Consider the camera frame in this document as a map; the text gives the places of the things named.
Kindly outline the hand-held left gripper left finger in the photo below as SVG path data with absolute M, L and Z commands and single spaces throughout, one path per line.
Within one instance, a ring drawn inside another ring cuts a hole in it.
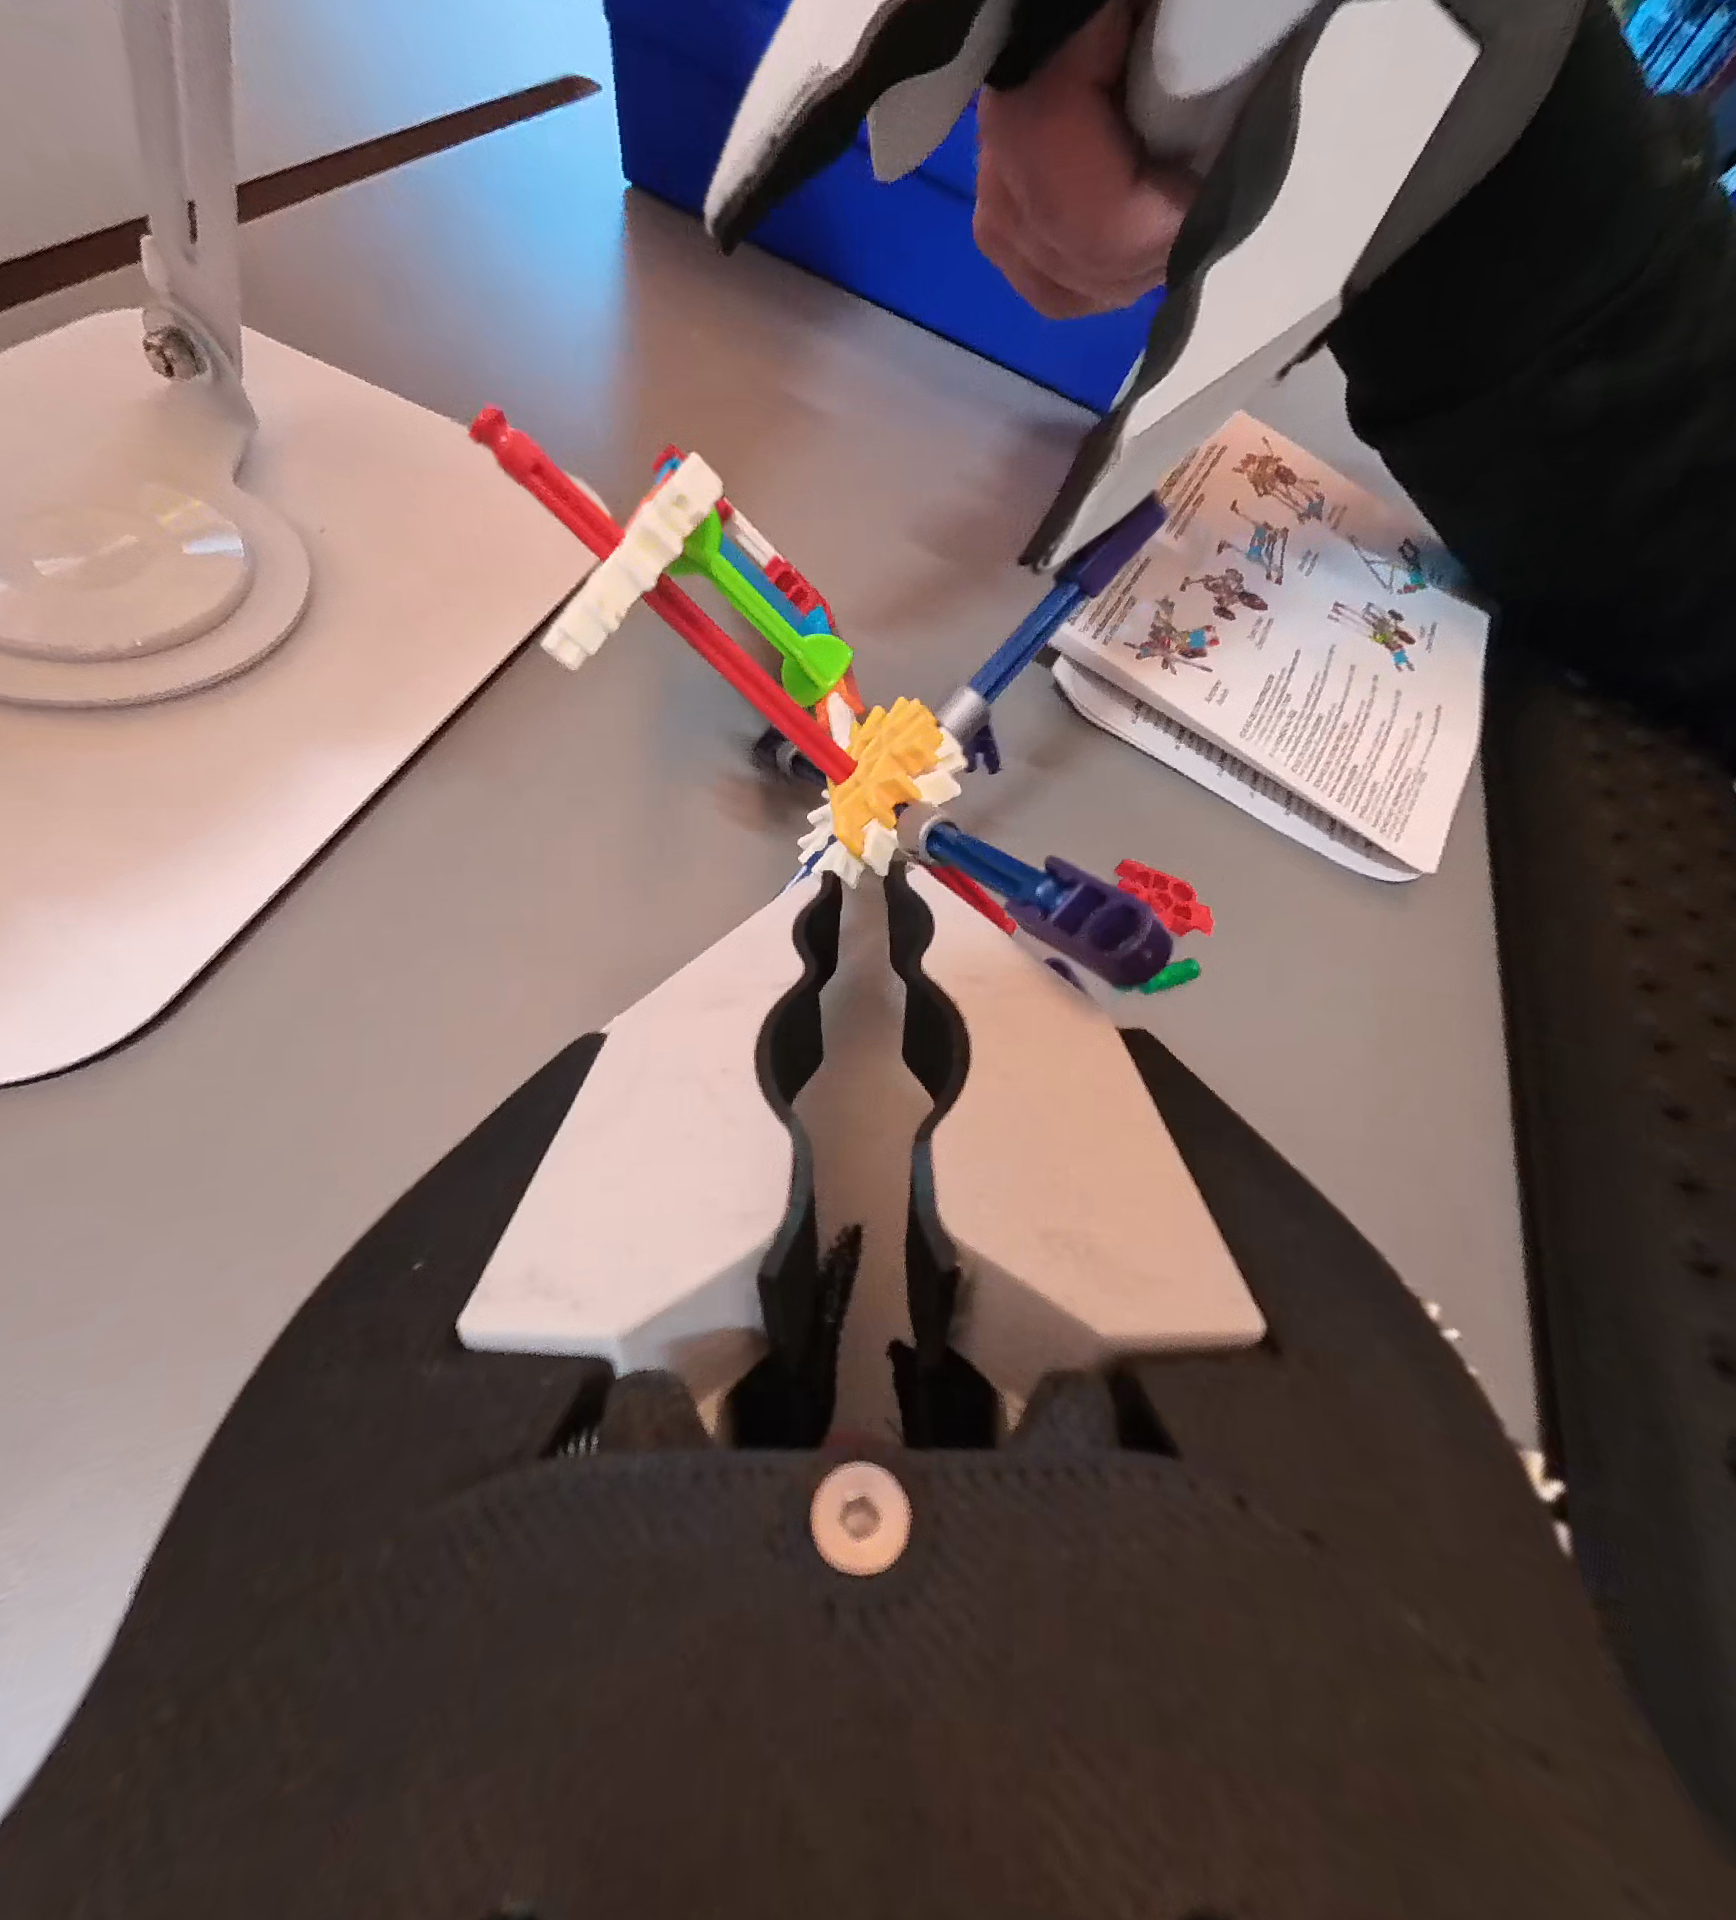
M 744 1446 L 832 1423 L 849 1246 L 795 1105 L 824 1059 L 844 888 L 805 876 L 600 1035 L 457 1320 L 488 1354 L 663 1373 Z

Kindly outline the blue plastic rod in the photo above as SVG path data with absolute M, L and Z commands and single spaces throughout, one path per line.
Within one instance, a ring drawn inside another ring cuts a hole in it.
M 1033 867 L 947 821 L 937 821 L 928 828 L 924 853 L 935 867 L 952 868 L 1012 907 L 1025 903 L 1034 911 L 1049 911 L 1061 897 L 1061 881 L 1049 868 Z
M 1022 623 L 1000 647 L 981 663 L 971 677 L 969 688 L 985 708 L 994 708 L 1012 682 L 1041 655 L 1051 635 L 1054 635 L 1074 613 L 1091 601 L 1087 586 L 1074 580 L 1056 580 L 1042 601 L 1025 614 Z

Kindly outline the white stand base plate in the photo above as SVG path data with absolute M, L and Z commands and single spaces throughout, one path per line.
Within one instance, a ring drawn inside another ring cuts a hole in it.
M 228 5 L 121 5 L 141 313 L 0 351 L 0 1088 L 155 1023 L 590 571 L 240 322 Z

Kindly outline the person's right hand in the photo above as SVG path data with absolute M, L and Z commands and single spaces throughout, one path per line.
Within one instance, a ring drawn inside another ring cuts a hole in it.
M 1163 287 L 1201 194 L 1201 174 L 1151 156 L 1125 114 L 1141 17 L 1106 5 L 1020 86 L 978 97 L 977 248 L 1056 322 Z

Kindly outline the colourful toy car frame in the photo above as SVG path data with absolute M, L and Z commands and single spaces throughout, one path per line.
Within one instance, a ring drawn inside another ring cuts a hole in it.
M 584 582 L 551 618 L 542 651 L 579 670 L 633 613 L 654 613 L 827 774 L 818 809 L 829 786 L 855 770 L 856 722 L 875 706 L 858 691 L 856 655 L 829 599 L 736 510 L 714 469 L 696 453 L 666 448 L 648 492 L 617 521 L 496 406 L 469 435 L 593 556 Z

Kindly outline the illustrated instruction booklet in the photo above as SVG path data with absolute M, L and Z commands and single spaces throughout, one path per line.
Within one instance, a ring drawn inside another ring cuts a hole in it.
M 1480 748 L 1490 617 L 1432 529 L 1248 413 L 1169 471 L 1166 526 L 1052 638 L 1438 873 Z

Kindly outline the white printed paper booklet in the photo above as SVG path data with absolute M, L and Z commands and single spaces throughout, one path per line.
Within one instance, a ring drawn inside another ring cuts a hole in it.
M 1386 884 L 1408 884 L 1425 876 L 1312 801 L 1082 665 L 1063 660 L 1052 678 L 1066 704 L 1091 727 L 1136 748 L 1295 846 L 1316 853 L 1350 875 Z

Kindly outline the blue plastic bin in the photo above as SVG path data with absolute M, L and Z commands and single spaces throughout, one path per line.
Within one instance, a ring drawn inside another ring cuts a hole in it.
M 714 164 L 782 2 L 607 2 L 625 178 L 701 216 Z M 977 109 L 902 181 L 878 182 L 867 132 L 797 189 L 752 245 L 1005 371 L 1105 415 L 1145 353 L 1163 292 L 1106 315 L 1030 308 L 975 232 Z

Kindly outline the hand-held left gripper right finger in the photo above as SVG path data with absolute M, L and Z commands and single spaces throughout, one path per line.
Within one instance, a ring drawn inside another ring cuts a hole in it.
M 910 1150 L 910 1334 L 889 1350 L 913 1449 L 987 1449 L 1056 1375 L 1240 1353 L 1264 1310 L 1131 1042 L 1084 988 L 935 876 L 884 887 Z

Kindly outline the small white snowflake connector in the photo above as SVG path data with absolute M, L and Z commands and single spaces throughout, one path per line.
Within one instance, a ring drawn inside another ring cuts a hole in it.
M 889 876 L 905 846 L 902 830 L 924 828 L 959 798 L 969 756 L 914 699 L 875 706 L 858 721 L 849 756 L 853 770 L 832 781 L 808 814 L 801 856 L 805 875 L 855 887 L 865 875 Z

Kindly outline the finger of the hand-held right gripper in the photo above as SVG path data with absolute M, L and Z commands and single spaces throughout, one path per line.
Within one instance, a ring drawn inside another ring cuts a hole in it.
M 871 136 L 873 176 L 914 174 L 1000 59 L 1012 2 L 792 2 L 736 109 L 702 225 L 730 255 Z
M 1478 44 L 1441 5 L 1337 5 L 1271 57 L 1178 235 L 1178 281 L 1116 406 L 1029 537 L 1051 572 L 1337 318 Z

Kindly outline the red fan connector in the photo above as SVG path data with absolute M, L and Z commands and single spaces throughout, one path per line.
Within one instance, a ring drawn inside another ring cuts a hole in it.
M 1188 881 L 1132 859 L 1118 863 L 1114 881 L 1122 894 L 1147 905 L 1174 938 L 1214 934 L 1214 913 Z

